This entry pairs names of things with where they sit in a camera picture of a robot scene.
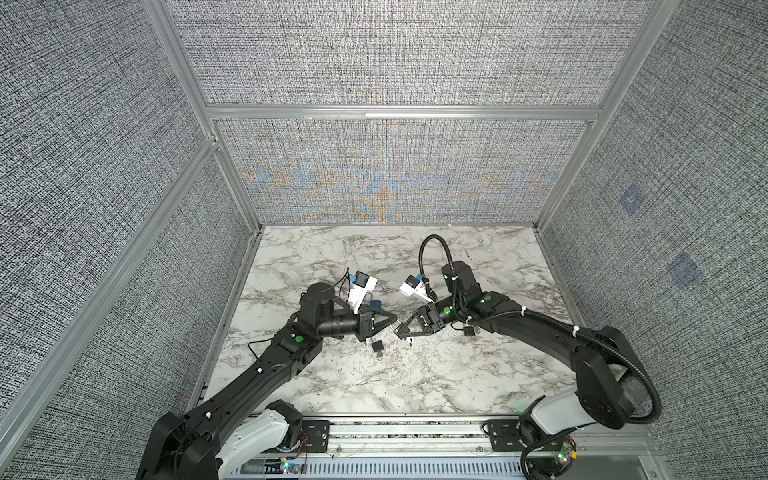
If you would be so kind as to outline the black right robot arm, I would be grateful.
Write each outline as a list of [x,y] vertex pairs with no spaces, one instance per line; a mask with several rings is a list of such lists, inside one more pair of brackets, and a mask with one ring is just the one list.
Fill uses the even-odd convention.
[[429,336],[460,322],[519,340],[568,366],[574,388],[535,401],[520,417],[535,434],[554,436],[592,424],[621,429],[660,417],[659,392],[619,330],[582,328],[485,291],[462,261],[445,265],[441,273],[448,296],[427,300],[398,326],[397,336]]

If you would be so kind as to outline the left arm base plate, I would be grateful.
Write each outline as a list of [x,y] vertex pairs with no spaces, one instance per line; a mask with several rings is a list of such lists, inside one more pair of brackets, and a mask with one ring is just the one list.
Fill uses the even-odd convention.
[[264,454],[296,455],[299,451],[326,453],[330,425],[331,422],[327,420],[303,420],[300,425],[291,424],[278,445],[265,450]]

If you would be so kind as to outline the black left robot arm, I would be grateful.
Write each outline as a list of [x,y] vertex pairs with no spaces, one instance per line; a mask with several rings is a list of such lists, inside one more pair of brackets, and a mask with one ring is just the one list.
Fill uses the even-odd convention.
[[221,479],[260,452],[292,449],[303,420],[292,405],[275,401],[255,421],[247,417],[321,352],[325,338],[365,341],[397,320],[377,301],[352,309],[327,283],[311,285],[299,305],[244,373],[184,415],[155,423],[137,478]]

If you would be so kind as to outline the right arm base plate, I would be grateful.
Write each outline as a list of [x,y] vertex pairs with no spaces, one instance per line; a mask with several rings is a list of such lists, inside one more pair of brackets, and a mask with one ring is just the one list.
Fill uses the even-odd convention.
[[493,452],[522,452],[541,437],[532,423],[518,419],[488,420],[481,430],[488,437]]

